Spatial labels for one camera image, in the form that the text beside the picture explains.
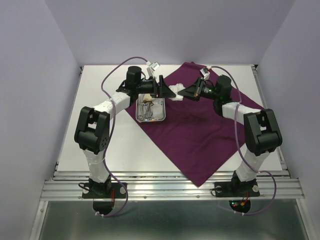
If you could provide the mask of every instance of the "tabletop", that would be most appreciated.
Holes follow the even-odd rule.
[[[121,82],[126,78],[129,66],[123,65],[119,67],[105,82],[104,89],[111,95],[115,93]],[[146,65],[137,66],[147,73]],[[180,66],[161,65],[155,75],[166,77]],[[259,105],[263,105],[251,65],[220,66],[232,74],[241,92]],[[107,99],[107,96],[101,91],[100,85],[105,76],[115,67],[115,65],[84,66],[58,159],[58,171],[89,171],[86,157],[79,145],[74,141],[78,117],[80,110],[84,106],[93,107]],[[220,69],[214,69],[214,72],[218,75],[224,74]],[[243,145],[241,150],[245,153],[247,150],[246,145]],[[234,171],[241,161],[239,154],[236,152],[218,169],[218,172]],[[152,142],[125,110],[116,115],[113,137],[106,152],[106,162],[109,169],[116,172],[179,172],[179,169]],[[276,151],[268,156],[261,169],[269,171],[282,170],[280,157]]]

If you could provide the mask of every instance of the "purple cloth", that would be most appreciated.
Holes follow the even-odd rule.
[[[182,83],[191,86],[203,68],[195,63],[185,62],[164,81],[170,85]],[[210,80],[215,84],[218,75],[211,71]],[[242,104],[250,108],[262,109],[257,103],[242,94]],[[231,97],[238,101],[235,88]],[[138,123],[142,130],[178,169],[196,186],[201,186],[236,151],[234,121],[217,115],[213,101],[165,100],[166,119],[159,122]],[[136,105],[127,108],[136,120]],[[244,127],[238,123],[239,143],[245,143]]]

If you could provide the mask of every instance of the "gray wall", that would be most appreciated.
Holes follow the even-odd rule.
[[[80,64],[257,64],[294,0],[46,0]]]
[[[266,51],[258,74],[283,134],[283,153],[299,177],[320,230],[320,1],[297,0]]]
[[[43,0],[0,3],[0,239],[29,239],[79,64]]]

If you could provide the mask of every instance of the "gray floor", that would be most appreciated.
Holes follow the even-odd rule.
[[[268,200],[252,202],[251,212]],[[50,202],[41,240],[305,240],[295,200],[276,200],[270,210],[239,216],[218,201],[129,202],[123,214],[94,215],[92,202]],[[221,201],[227,207],[227,201]]]

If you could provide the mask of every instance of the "maroon fabric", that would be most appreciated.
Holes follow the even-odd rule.
[[[179,69],[167,76],[164,81],[170,85],[182,83],[192,85],[200,76],[201,65],[185,62]],[[218,75],[210,74],[215,84]],[[239,100],[235,88],[231,92],[234,101]],[[257,103],[242,94],[242,104],[262,109]],[[200,101],[165,100],[166,119],[159,122],[138,123],[159,149],[196,186],[201,186],[236,151],[234,121],[217,115],[213,101],[201,98]],[[136,105],[127,108],[136,120]],[[244,127],[238,123],[239,142],[245,143]]]

